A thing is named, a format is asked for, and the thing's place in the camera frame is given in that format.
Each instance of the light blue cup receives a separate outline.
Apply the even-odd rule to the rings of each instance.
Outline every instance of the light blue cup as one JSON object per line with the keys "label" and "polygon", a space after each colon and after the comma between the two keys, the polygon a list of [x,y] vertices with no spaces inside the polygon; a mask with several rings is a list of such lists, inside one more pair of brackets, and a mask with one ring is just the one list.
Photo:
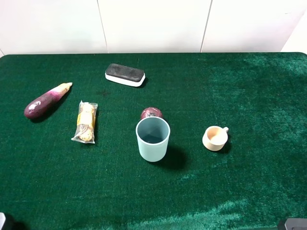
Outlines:
{"label": "light blue cup", "polygon": [[146,117],[136,126],[140,155],[147,161],[156,162],[165,154],[170,135],[168,123],[157,116]]}

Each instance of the cup rim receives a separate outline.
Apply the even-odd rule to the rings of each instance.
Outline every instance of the cup rim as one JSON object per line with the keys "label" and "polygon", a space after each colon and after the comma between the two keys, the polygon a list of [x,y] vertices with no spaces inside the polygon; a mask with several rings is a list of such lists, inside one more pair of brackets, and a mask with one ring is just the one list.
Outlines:
{"label": "cup rim", "polygon": [[219,127],[219,126],[210,126],[210,127],[208,127],[208,128],[206,129],[206,131],[205,131],[205,134],[204,134],[204,136],[205,136],[205,138],[207,139],[207,141],[210,142],[211,144],[215,145],[215,146],[224,145],[224,144],[228,141],[228,134],[227,134],[227,132],[224,131],[224,132],[226,133],[226,139],[225,139],[221,144],[215,144],[215,143],[213,143],[213,142],[208,138],[208,131],[209,131],[211,128],[218,128],[218,129],[220,129],[220,130],[224,130],[224,128]]}
{"label": "cup rim", "polygon": [[[143,141],[142,138],[140,138],[140,136],[139,136],[139,134],[138,134],[138,127],[139,127],[139,124],[140,124],[143,120],[149,119],[149,118],[158,118],[158,119],[160,119],[160,120],[163,120],[164,123],[166,124],[166,126],[167,126],[167,128],[168,128],[168,134],[167,134],[167,137],[166,137],[163,141],[161,141],[161,142],[159,142],[159,143],[154,143],[154,144],[152,144],[152,143],[148,143],[148,142],[146,142],[146,141]],[[146,145],[153,145],[153,146],[154,146],[154,145],[160,145],[160,144],[166,142],[166,141],[168,140],[168,138],[169,138],[169,135],[171,134],[171,129],[170,129],[170,127],[169,127],[169,124],[168,124],[164,119],[162,119],[162,118],[160,118],[160,117],[158,117],[158,116],[148,116],[148,117],[145,117],[145,118],[143,118],[141,121],[138,122],[138,124],[136,125],[136,128],[135,128],[135,133],[136,133],[136,136],[139,137],[139,139],[141,140],[141,142],[143,142],[143,143],[146,144]]]}

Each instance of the black eraser pad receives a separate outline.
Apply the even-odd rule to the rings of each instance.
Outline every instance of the black eraser pad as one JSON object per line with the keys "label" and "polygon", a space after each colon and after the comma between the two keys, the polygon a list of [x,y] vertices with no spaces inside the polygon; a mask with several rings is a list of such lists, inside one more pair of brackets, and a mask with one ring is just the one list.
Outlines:
{"label": "black eraser pad", "polygon": [[106,75],[128,81],[140,82],[144,76],[144,71],[112,63],[106,69]]}

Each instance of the beige cup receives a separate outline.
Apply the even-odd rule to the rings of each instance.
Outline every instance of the beige cup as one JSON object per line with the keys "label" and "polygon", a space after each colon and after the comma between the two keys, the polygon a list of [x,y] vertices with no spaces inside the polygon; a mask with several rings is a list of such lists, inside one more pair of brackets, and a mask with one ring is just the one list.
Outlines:
{"label": "beige cup", "polygon": [[207,149],[218,151],[228,140],[227,132],[227,127],[210,126],[202,137],[202,143]]}

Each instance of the packaged snack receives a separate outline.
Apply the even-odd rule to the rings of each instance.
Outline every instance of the packaged snack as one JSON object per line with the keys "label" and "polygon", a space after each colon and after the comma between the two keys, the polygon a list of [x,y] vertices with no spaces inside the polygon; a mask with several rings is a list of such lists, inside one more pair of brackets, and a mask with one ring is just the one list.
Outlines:
{"label": "packaged snack", "polygon": [[95,144],[94,127],[97,107],[96,103],[80,102],[77,130],[72,140]]}

